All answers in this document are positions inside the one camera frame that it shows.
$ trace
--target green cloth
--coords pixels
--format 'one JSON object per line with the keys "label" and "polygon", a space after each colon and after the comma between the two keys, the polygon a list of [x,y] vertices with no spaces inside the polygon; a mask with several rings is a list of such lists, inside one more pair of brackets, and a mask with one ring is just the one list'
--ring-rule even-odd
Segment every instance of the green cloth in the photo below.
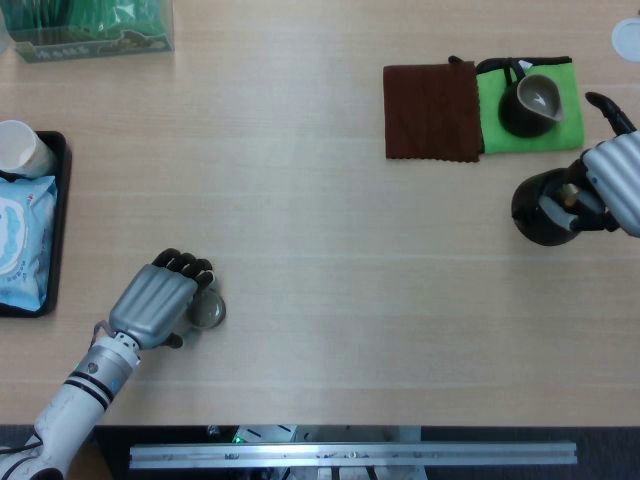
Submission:
{"label": "green cloth", "polygon": [[477,76],[477,79],[485,153],[545,152],[572,150],[583,146],[584,125],[573,63],[539,65],[527,71],[528,75],[534,73],[546,75],[558,85],[562,97],[564,120],[549,132],[535,138],[521,138],[509,133],[502,128],[498,114],[500,98],[507,87],[504,70],[482,73]]}

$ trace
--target black tray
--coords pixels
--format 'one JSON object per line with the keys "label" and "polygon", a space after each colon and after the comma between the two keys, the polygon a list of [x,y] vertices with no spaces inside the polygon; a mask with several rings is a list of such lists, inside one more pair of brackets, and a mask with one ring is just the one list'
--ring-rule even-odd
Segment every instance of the black tray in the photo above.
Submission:
{"label": "black tray", "polygon": [[[51,263],[49,265],[49,280],[47,282],[47,296],[39,310],[31,312],[22,308],[12,307],[0,303],[0,316],[3,317],[42,317],[56,308],[58,302],[58,285],[60,284],[60,265],[62,263],[62,244],[64,243],[64,224],[67,217],[67,198],[69,197],[69,182],[71,180],[71,150],[67,140],[59,132],[37,132],[40,139],[55,153],[58,160],[56,171],[56,186],[58,200],[56,202],[53,219],[53,243],[51,246]],[[18,177],[0,172],[0,177],[14,181]]]}

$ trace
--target brown towel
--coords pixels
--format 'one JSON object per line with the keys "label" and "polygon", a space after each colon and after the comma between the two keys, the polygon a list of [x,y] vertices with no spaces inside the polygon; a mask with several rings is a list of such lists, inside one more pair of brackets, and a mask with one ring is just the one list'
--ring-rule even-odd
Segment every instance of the brown towel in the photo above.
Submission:
{"label": "brown towel", "polygon": [[482,150],[473,62],[384,68],[387,158],[477,162]]}

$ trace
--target blue wet wipes package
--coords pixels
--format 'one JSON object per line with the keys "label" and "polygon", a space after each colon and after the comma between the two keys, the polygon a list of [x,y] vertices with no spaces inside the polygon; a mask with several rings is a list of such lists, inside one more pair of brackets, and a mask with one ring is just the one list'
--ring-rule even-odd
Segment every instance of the blue wet wipes package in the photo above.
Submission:
{"label": "blue wet wipes package", "polygon": [[31,312],[47,297],[55,177],[0,178],[0,303]]}

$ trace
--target wooden table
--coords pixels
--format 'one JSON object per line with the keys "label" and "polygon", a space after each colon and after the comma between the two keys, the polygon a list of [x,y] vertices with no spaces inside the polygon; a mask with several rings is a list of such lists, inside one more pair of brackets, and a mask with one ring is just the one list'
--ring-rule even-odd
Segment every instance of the wooden table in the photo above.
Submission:
{"label": "wooden table", "polygon": [[[0,320],[0,423],[31,423],[133,275],[215,260],[218,330],[145,353],[108,424],[635,425],[640,241],[536,246],[509,205],[579,152],[387,161],[382,67],[571,55],[640,121],[599,0],[179,0],[176,53],[0,58],[0,117],[74,151],[57,311]],[[584,102],[587,145],[609,138]]]}

